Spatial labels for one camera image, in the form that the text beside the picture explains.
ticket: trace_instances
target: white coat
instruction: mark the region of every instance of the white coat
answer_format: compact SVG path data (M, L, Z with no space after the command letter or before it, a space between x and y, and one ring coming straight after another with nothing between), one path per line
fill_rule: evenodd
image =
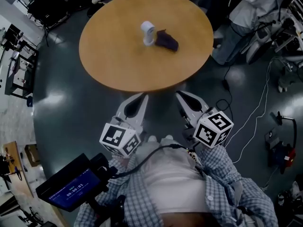
M283 0L242 0L230 13L230 20L242 27L253 29L256 21L279 9Z

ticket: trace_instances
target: purple cloth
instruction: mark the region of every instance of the purple cloth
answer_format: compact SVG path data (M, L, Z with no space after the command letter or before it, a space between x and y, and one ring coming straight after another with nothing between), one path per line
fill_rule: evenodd
M157 40L155 43L157 46L163 46L172 51L177 51L179 48L179 43L165 32L165 29L159 30L157 32Z

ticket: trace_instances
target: gray floor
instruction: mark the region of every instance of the gray floor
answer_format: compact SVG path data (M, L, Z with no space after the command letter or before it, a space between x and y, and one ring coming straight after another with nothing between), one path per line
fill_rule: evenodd
M43 43L40 49L34 91L34 126L47 177L81 153L93 157L103 152L108 156L98 142L99 137L104 124L110 121L119 104L129 96L96 82L83 68L78 49L80 35L87 21L85 10L73 14L65 24L49 35L50 47ZM246 65L243 58L240 58L231 68L227 80L233 96L235 126L232 134L244 124L258 105L271 57L272 53L268 52L252 65ZM281 114L295 117L298 123L297 157L284 175L278 171L273 175L266 191L273 200L280 191L288 189L295 176L303 170L303 136L300 134L303 127L303 84L291 86L287 93L278 93L276 86L280 68L278 62L272 63L266 114L258 120L256 137L244 150L241 160L235 164L243 177L252 178L258 186L264 186L275 169L267 166L264 135L276 127L281 140L285 143L293 142L292 124L277 126L270 113L280 111ZM210 106L215 106L218 99L230 100L221 84L226 70L210 57L183 86L187 91L202 97ZM178 113L174 90L171 88L150 94L144 129L158 138L171 134L184 143L181 137L184 121ZM227 147L232 160L239 158L241 149L253 135L255 118L263 113L264 102L265 100ZM72 224L76 212L65 215Z

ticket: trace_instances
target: wooden board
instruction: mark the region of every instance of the wooden board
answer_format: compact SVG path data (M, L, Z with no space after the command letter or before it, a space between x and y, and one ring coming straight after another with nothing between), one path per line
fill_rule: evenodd
M63 224L63 226L70 227L70 225L66 222L66 220L64 219L64 217L63 217L62 213L59 211L59 209L53 205L52 205L52 208L53 208L53 211L55 212L56 216L58 217L58 219Z
M145 46L140 26L146 20L156 31L166 29L178 41L178 51ZM154 91L197 72L213 40L207 16L189 0L112 0L86 24L79 53L98 82L123 91Z
M33 198L34 196L30 191L27 180L22 171L23 168L18 153L17 143L14 141L8 144L4 144L3 148L15 160L14 163L9 162L9 172L10 173L15 172L15 166L16 166L22 176L22 181L20 181L19 177L16 174L10 175L9 178L11 180L12 185L17 191L24 193L27 197Z

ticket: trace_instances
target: plaid shirt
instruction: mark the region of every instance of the plaid shirt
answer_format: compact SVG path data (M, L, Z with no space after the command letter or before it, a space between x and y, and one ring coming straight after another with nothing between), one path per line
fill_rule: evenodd
M264 226L278 226L271 199L251 179L241 177L224 147L206 148L197 155L203 163L206 205L221 226L245 226L243 215L239 215L235 190L232 187L232 184L238 181L243 185L238 206L252 211L255 217L262 220ZM130 158L127 169L117 159L110 161L110 166L115 166L119 173L133 169L136 164L135 155ZM121 194L125 195L125 221L129 227L163 226L163 221L147 191L142 171L123 178L111 179L108 188L108 192L96 197L97 202L103 205ZM88 204L82 204L74 227L94 227L95 220L93 209Z

